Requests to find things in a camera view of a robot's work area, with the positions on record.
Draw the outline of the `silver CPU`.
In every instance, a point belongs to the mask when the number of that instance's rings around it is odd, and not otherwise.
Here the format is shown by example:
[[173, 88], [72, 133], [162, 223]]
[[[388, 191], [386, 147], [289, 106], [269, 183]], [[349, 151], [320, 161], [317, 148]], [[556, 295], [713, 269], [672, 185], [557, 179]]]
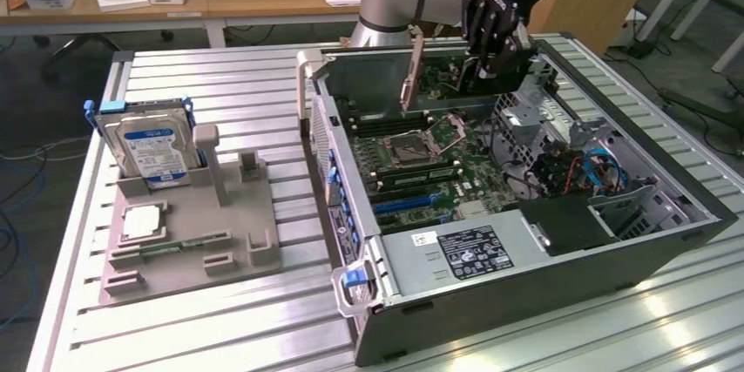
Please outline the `silver CPU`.
[[160, 208], [157, 206], [136, 206], [125, 211], [122, 218], [122, 238], [134, 240], [150, 237], [158, 231]]

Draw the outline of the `black plastic air shroud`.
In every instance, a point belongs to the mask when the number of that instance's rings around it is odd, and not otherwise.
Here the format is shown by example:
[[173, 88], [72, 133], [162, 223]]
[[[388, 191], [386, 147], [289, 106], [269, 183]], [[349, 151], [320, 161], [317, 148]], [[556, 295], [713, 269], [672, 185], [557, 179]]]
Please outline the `black plastic air shroud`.
[[585, 197], [526, 200], [520, 203], [518, 209], [524, 219], [538, 228], [540, 235], [548, 240], [546, 252], [550, 256], [617, 241], [596, 218]]

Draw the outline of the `grey power supply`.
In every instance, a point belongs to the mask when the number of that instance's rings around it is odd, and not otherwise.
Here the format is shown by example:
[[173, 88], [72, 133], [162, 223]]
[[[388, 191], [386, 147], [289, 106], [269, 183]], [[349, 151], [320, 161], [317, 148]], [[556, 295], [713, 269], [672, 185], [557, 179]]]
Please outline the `grey power supply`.
[[549, 262], [553, 240], [512, 210], [381, 237], [388, 305], [460, 290]]

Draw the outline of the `green motherboard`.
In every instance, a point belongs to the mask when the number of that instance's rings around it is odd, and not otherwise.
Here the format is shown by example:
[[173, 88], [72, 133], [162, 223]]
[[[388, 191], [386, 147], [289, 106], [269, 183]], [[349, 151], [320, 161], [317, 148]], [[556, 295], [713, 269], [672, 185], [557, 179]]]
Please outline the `green motherboard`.
[[[437, 155], [430, 149], [426, 131], [437, 120], [448, 113], [458, 115], [466, 130], [466, 137], [442, 154]], [[389, 154], [382, 146], [382, 138], [357, 138], [352, 131], [357, 128], [349, 125], [348, 119], [365, 116], [352, 115], [344, 121], [349, 147], [356, 168], [368, 196], [370, 208], [374, 204], [386, 203], [406, 198], [414, 198], [428, 193], [441, 193], [430, 206], [424, 206], [392, 213], [373, 214], [382, 234], [398, 233], [414, 228], [429, 227], [450, 221], [464, 220], [458, 217], [457, 207], [461, 202], [481, 200], [492, 213], [514, 208], [522, 196], [512, 189], [504, 174], [504, 169], [494, 161], [489, 147], [485, 145], [488, 124], [476, 120], [464, 109], [426, 110], [410, 112], [400, 116], [426, 116], [426, 128], [421, 131], [432, 151], [432, 160], [416, 166], [394, 167], [390, 165]], [[412, 171], [428, 166], [460, 166], [462, 173], [449, 181], [437, 184], [405, 187], [380, 192], [376, 189], [378, 175], [386, 172]]]

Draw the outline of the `silver chipset heatsink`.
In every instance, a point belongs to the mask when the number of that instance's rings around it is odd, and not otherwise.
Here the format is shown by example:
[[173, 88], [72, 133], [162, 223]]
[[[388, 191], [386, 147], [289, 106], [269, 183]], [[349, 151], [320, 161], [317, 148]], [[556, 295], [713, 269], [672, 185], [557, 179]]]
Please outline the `silver chipset heatsink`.
[[470, 219], [489, 215], [492, 210], [481, 200], [472, 200], [458, 204], [457, 213], [461, 219]]

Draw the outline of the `grey parts rack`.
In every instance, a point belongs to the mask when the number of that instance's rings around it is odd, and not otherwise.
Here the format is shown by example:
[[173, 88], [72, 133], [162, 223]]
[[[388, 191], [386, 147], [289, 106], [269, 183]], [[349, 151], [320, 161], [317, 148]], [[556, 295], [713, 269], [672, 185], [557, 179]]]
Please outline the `grey parts rack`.
[[[118, 306], [194, 291], [273, 273], [282, 266], [277, 222], [265, 161], [253, 151], [221, 163], [216, 156], [216, 125], [193, 129], [205, 166], [188, 171], [189, 183], [150, 191], [141, 181], [120, 179], [100, 277], [98, 302]], [[125, 211], [160, 208], [158, 231], [150, 237], [122, 238]], [[204, 239], [180, 254], [140, 255], [148, 245]]]

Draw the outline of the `CPU socket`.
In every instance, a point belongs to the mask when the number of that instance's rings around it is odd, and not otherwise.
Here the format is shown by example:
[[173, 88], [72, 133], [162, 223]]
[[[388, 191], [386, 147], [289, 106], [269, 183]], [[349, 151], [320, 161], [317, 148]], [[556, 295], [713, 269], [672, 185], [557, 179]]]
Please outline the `CPU socket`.
[[429, 163], [432, 151], [421, 131], [412, 131], [382, 138], [382, 146], [394, 167]]

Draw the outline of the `long PCIe expansion slot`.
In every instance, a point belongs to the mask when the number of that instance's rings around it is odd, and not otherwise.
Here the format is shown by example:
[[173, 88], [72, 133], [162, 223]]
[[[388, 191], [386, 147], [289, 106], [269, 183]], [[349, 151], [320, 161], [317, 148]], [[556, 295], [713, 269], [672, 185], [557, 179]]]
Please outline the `long PCIe expansion slot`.
[[373, 214], [392, 213], [424, 206], [430, 206], [441, 196], [441, 193], [428, 193], [414, 198], [406, 198], [372, 206]]

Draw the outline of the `loose green RAM stick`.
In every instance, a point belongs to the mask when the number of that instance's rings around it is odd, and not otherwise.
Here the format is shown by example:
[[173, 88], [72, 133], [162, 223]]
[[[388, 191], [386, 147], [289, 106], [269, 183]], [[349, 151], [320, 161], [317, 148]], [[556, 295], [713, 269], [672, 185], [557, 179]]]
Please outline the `loose green RAM stick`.
[[152, 258], [165, 254], [180, 254], [201, 247], [202, 245], [204, 239], [169, 241], [141, 247], [140, 255], [144, 258]]

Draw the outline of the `green RAM stick in slot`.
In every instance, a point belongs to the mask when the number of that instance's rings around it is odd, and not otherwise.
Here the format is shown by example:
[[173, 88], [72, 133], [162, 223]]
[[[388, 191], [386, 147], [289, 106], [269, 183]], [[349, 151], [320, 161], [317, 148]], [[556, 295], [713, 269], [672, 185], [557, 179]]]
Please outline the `green RAM stick in slot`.
[[378, 175], [376, 189], [380, 192], [405, 187], [437, 184], [456, 179], [462, 173], [460, 166], [428, 166], [412, 171], [386, 172]]

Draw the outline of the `metal socket cover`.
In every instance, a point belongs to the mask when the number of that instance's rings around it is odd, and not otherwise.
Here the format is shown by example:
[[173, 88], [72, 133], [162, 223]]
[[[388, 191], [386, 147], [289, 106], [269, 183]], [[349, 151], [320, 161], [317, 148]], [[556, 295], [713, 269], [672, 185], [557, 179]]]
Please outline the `metal socket cover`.
[[437, 155], [448, 151], [465, 137], [465, 124], [458, 115], [448, 113], [426, 131], [430, 149]]

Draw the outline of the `black power adapter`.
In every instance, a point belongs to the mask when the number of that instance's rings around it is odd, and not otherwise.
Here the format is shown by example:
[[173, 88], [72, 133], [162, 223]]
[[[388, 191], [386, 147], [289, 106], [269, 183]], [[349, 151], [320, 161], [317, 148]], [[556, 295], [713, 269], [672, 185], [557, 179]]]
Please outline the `black power adapter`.
[[624, 49], [624, 53], [636, 59], [646, 57], [656, 49], [656, 45], [649, 41], [633, 41]]

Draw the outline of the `metal disk bay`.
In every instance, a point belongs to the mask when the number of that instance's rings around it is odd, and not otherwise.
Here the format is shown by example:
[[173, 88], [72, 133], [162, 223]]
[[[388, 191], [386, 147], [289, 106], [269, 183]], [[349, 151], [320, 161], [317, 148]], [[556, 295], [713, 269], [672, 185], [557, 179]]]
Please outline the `metal disk bay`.
[[557, 141], [570, 143], [576, 113], [541, 87], [526, 86], [502, 94], [494, 102], [492, 152], [498, 163], [516, 160], [532, 167], [537, 157]]
[[672, 193], [657, 185], [642, 186], [613, 196], [594, 195], [588, 203], [594, 217], [618, 240], [634, 239], [705, 220], [694, 206], [677, 202]]

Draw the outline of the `black chair base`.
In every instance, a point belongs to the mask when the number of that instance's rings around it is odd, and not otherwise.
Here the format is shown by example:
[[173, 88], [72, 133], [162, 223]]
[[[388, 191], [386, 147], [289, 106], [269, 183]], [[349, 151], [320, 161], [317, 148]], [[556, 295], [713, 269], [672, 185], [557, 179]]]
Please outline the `black chair base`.
[[744, 131], [744, 103], [726, 99], [726, 105], [721, 99], [713, 102], [713, 95], [706, 93], [702, 98], [693, 98], [677, 91], [661, 88], [657, 91], [665, 103], [682, 106], [686, 110], [713, 119], [716, 122]]
[[121, 50], [113, 40], [101, 33], [85, 33], [73, 36], [73, 38], [53, 52], [53, 54], [42, 61], [40, 66], [41, 80], [46, 85], [58, 82], [58, 74], [52, 70], [53, 65], [78, 50], [85, 44], [97, 42], [110, 52]]

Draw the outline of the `graphics card with metal bracket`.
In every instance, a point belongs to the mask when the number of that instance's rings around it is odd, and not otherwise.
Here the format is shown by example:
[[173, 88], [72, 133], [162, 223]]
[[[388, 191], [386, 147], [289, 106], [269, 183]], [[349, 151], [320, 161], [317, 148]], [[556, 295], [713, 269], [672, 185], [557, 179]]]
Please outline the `graphics card with metal bracket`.
[[532, 44], [529, 61], [494, 78], [481, 79], [476, 76], [476, 59], [465, 56], [448, 56], [424, 59], [424, 36], [421, 29], [408, 27], [413, 35], [413, 50], [408, 71], [401, 85], [400, 108], [406, 113], [413, 110], [416, 97], [422, 95], [430, 100], [496, 96], [517, 91], [530, 68], [530, 59], [536, 54]]

